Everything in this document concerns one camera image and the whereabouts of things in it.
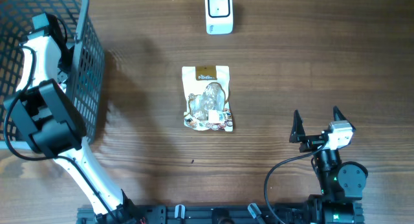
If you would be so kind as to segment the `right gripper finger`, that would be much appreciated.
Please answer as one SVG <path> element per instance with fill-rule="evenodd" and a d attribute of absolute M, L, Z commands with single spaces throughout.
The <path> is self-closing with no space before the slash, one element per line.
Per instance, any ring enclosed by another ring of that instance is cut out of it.
<path fill-rule="evenodd" d="M 352 131 L 355 132 L 356 128 L 352 125 L 352 123 L 342 114 L 340 109 L 337 106 L 334 106 L 333 109 L 333 117 L 335 121 L 346 121 L 352 127 Z"/>
<path fill-rule="evenodd" d="M 290 143 L 299 143 L 305 140 L 306 134 L 303 128 L 303 120 L 298 110 L 294 111 L 292 130 L 289 137 Z"/>

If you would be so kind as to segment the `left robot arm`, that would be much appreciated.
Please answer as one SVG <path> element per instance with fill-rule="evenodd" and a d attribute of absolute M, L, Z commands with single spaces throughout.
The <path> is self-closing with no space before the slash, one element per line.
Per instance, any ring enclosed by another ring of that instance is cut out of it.
<path fill-rule="evenodd" d="M 53 160 L 69 173 L 89 199 L 95 223 L 145 223 L 143 213 L 93 155 L 83 117 L 58 83 L 58 73 L 70 73 L 73 58 L 63 21 L 44 12 L 32 22 L 33 31 L 19 45 L 22 79 L 3 102 L 5 121 L 14 122 L 36 153 L 34 161 Z"/>

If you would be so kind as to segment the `beige snack pouch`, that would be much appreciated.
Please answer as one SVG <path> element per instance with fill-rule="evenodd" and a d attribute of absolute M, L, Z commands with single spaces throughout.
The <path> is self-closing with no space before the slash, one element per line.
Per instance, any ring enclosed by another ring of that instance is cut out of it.
<path fill-rule="evenodd" d="M 233 131 L 228 66 L 184 66 L 182 84 L 186 99 L 183 114 L 186 127 L 196 131 Z"/>

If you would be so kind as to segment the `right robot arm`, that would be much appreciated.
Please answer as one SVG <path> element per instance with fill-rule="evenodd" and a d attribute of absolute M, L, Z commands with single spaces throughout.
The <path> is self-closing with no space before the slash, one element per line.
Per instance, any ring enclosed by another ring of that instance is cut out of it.
<path fill-rule="evenodd" d="M 343 162 L 340 150 L 351 143 L 356 128 L 333 107 L 334 120 L 319 135 L 307 135 L 299 111 L 294 112 L 289 142 L 301 153 L 312 153 L 311 165 L 321 194 L 310 195 L 303 205 L 306 223 L 364 223 L 362 200 L 368 171 L 360 163 Z"/>

